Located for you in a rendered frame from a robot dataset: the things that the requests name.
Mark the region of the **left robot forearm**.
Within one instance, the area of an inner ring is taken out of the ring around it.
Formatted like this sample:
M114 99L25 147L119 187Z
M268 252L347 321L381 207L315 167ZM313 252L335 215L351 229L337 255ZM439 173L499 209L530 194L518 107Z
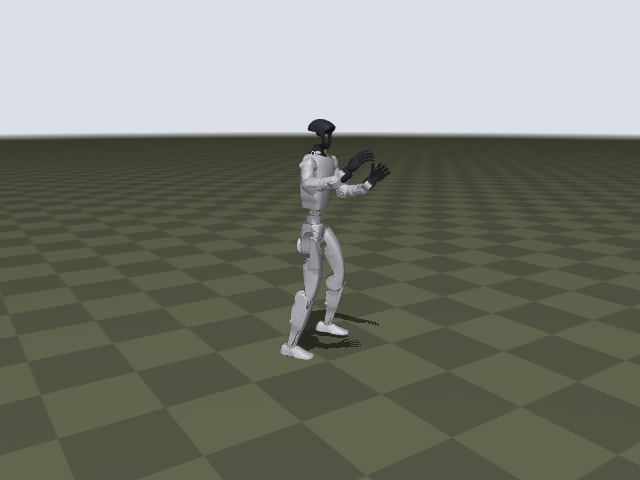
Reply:
M357 195L365 195L369 189L373 186L371 185L368 181L366 181L364 184L358 184L358 185L348 185L348 194L350 197L356 197Z

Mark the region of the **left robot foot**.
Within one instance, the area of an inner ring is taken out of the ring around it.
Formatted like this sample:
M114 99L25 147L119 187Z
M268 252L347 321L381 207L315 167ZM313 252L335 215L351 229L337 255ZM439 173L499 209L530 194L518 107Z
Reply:
M324 321L319 321L315 329L320 332L328 332L336 335L348 335L349 333L348 330L336 325L334 322L332 322L332 324L328 326L328 325L324 325Z

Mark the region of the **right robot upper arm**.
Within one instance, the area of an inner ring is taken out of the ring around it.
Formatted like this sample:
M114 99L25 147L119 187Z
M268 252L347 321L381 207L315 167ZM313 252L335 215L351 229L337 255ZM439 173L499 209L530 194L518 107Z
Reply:
M299 168L301 170L301 180L302 180L302 188L305 192L310 195L317 193L318 191L314 186L304 186L303 182L309 178L314 177L314 171L317 169L317 164L315 160L310 157L299 163Z

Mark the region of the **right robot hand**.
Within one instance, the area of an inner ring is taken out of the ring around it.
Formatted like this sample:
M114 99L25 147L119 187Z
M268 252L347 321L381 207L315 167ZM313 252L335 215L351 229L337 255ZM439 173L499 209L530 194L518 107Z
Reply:
M352 172L357 170L366 161L374 161L372 159L374 158L374 156L372 155L373 153L369 152L368 150L363 150L360 153L355 154L349 161L348 166L342 168L342 170L345 172L345 175L341 178L341 182L346 183L352 177Z

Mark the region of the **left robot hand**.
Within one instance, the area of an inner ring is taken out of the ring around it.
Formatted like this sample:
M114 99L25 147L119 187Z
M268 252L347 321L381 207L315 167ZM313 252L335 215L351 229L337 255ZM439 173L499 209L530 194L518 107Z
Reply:
M386 165L383 165L380 169L379 167L382 165L382 162L379 163L379 165L374 169L374 163L372 163L372 167L371 167L371 172L370 172L370 176L368 176L362 184L364 184L366 181L368 181L371 185L373 185L370 189L372 189L375 185L377 181L381 181L382 179L384 179L385 176L387 176L388 174L390 174L391 172L388 171L387 173L385 173L389 168L386 168L382 171L382 169L384 167L386 167ZM385 173L385 174L383 174ZM369 189L369 190L370 190Z

